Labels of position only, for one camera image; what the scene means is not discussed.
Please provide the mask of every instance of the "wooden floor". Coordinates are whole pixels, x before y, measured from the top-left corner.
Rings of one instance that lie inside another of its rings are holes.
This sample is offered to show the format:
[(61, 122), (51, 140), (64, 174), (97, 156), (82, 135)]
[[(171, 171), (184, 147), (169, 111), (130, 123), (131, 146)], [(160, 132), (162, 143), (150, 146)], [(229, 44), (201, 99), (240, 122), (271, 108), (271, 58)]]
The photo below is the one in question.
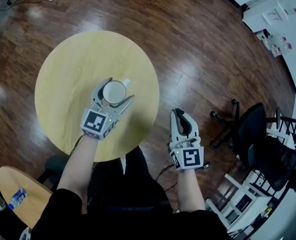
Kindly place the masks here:
[[(241, 102), (241, 112), (263, 102), (269, 116), (277, 106), (283, 115), (292, 115), (295, 93), (285, 68), (227, 0), (44, 0), (21, 4), (0, 11), (0, 167), (13, 166), (37, 178), (46, 159), (61, 153), (38, 122), (36, 79), (58, 44), (76, 33), (95, 30), (132, 39), (155, 67), (159, 111), (154, 130), (140, 145), (153, 177), (172, 163), (166, 143), (173, 108), (185, 110), (199, 125), (205, 161), (210, 162), (210, 168), (197, 173), (205, 198), (214, 194), (225, 173), (245, 173), (226, 146), (216, 151), (209, 148), (221, 129), (210, 118), (210, 111), (229, 112), (235, 98)], [(173, 185), (175, 170), (164, 173), (159, 182), (165, 189)], [(176, 208), (176, 187), (167, 193)]]

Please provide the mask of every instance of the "small wooden table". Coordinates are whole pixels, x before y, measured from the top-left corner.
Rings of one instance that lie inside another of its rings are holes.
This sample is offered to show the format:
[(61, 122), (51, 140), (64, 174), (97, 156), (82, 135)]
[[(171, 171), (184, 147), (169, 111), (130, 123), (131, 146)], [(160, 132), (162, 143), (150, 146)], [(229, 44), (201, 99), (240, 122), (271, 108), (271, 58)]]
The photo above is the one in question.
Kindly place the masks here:
[(23, 188), (27, 196), (13, 212), (29, 228), (33, 228), (40, 219), (52, 192), (44, 185), (25, 174), (24, 172), (9, 166), (0, 168), (0, 192), (7, 204), (12, 196)]
[(159, 106), (155, 69), (144, 51), (125, 36), (110, 31), (76, 34), (59, 44), (43, 63), (35, 87), (38, 119), (48, 138), (70, 154), (82, 135), (84, 108), (103, 80), (130, 79), (127, 97), (134, 102), (116, 128), (100, 141), (95, 162), (124, 156), (148, 135)]

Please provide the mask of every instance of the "black pants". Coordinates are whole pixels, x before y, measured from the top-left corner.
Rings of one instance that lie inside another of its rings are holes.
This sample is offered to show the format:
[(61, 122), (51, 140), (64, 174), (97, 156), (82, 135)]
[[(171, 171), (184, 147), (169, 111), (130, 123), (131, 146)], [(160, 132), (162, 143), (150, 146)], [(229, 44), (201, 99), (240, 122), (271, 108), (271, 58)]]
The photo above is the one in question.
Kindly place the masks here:
[(171, 214), (163, 188), (152, 178), (143, 152), (137, 146), (121, 160), (100, 162), (93, 170), (87, 190), (88, 214)]

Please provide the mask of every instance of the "forearm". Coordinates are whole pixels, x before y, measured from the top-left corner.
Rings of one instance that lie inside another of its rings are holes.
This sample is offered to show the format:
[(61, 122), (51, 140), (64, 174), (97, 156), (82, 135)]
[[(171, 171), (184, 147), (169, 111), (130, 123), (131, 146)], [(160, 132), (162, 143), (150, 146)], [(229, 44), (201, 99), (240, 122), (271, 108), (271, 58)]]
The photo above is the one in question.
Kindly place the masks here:
[(70, 190), (83, 199), (92, 175), (97, 145), (95, 138), (87, 135), (81, 138), (63, 170), (57, 189)]
[(181, 212), (194, 212), (205, 209), (194, 169), (178, 172), (178, 205)]

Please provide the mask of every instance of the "white mug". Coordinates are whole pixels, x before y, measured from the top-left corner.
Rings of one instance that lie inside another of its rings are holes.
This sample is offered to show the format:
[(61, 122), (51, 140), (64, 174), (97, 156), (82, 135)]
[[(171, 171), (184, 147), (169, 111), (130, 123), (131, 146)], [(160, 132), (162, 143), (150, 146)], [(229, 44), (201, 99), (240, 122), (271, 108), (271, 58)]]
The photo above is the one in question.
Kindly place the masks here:
[(102, 91), (103, 98), (110, 104), (118, 104), (126, 97), (126, 89), (129, 86), (130, 80), (125, 79), (123, 82), (111, 81), (107, 83)]

